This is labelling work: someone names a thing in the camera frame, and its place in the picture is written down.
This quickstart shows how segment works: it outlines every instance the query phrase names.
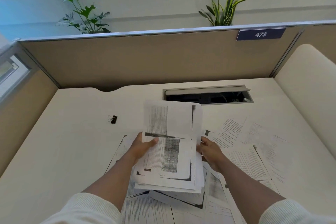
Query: potted plant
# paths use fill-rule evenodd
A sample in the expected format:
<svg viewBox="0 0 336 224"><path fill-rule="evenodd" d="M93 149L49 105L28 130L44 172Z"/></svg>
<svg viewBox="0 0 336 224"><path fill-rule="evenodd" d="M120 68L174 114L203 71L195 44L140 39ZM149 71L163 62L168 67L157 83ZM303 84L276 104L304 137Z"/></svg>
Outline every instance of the potted plant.
<svg viewBox="0 0 336 224"><path fill-rule="evenodd" d="M105 26L108 26L108 24L103 23L102 19L109 15L110 12L101 13L99 15L93 14L93 16L90 16L90 13L92 10L94 10L96 7L94 5L91 6L85 6L84 8L80 4L79 0L63 0L69 1L73 4L74 10L69 15L65 14L65 17L63 17L57 25L66 25L68 27L72 26L78 29L82 34L95 34L95 33L109 33L109 31ZM74 21L74 13L78 14L81 21L80 23Z"/></svg>
<svg viewBox="0 0 336 224"><path fill-rule="evenodd" d="M212 26L231 26L236 6L246 0L227 0L225 9L219 3L219 0L216 1L217 3L214 0L211 0L212 7L208 5L206 6L209 13L205 12L203 9L198 12L200 15L207 18Z"/></svg>

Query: blue sign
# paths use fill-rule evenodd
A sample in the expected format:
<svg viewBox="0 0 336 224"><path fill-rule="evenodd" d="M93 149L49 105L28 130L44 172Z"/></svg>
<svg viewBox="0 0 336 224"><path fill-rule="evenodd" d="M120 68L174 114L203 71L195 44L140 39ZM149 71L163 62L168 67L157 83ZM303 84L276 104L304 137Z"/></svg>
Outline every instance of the blue sign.
<svg viewBox="0 0 336 224"><path fill-rule="evenodd" d="M286 28L263 28L239 30L237 41L281 38Z"/></svg>

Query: person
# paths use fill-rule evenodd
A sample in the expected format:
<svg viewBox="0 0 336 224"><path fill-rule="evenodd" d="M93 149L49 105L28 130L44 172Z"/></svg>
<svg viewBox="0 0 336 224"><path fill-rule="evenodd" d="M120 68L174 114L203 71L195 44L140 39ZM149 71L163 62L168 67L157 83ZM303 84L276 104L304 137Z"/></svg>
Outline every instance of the person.
<svg viewBox="0 0 336 224"><path fill-rule="evenodd" d="M119 224L132 167L158 142L142 142L139 133L129 150L115 165L81 193L75 194L63 209L43 224ZM210 167L221 173L247 224L315 224L334 223L309 213L299 203L285 199L273 190L245 174L229 161L219 146L201 138L197 151Z"/></svg>

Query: ribbed cuff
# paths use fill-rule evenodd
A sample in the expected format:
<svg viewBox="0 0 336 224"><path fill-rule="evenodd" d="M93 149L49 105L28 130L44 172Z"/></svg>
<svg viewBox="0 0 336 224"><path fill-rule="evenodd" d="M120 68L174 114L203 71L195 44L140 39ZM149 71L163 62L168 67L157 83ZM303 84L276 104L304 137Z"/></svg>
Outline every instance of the ribbed cuff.
<svg viewBox="0 0 336 224"><path fill-rule="evenodd" d="M103 214L121 223L121 216L118 209L110 202L89 193L78 193L73 195L62 210L81 209Z"/></svg>
<svg viewBox="0 0 336 224"><path fill-rule="evenodd" d="M309 215L299 203L285 199L271 205L260 217L259 224L296 224Z"/></svg>

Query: person's left hand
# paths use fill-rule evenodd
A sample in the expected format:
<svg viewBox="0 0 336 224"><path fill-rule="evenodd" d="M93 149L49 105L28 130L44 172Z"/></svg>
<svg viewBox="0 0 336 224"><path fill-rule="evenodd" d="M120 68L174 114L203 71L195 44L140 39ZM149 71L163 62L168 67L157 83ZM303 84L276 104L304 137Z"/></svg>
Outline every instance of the person's left hand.
<svg viewBox="0 0 336 224"><path fill-rule="evenodd" d="M135 165L138 160L145 155L145 153L149 150L149 148L155 146L159 141L158 137L155 137L152 141L149 142L142 142L142 132L140 132L136 138L134 139L131 147L127 151L127 154L134 158Z"/></svg>

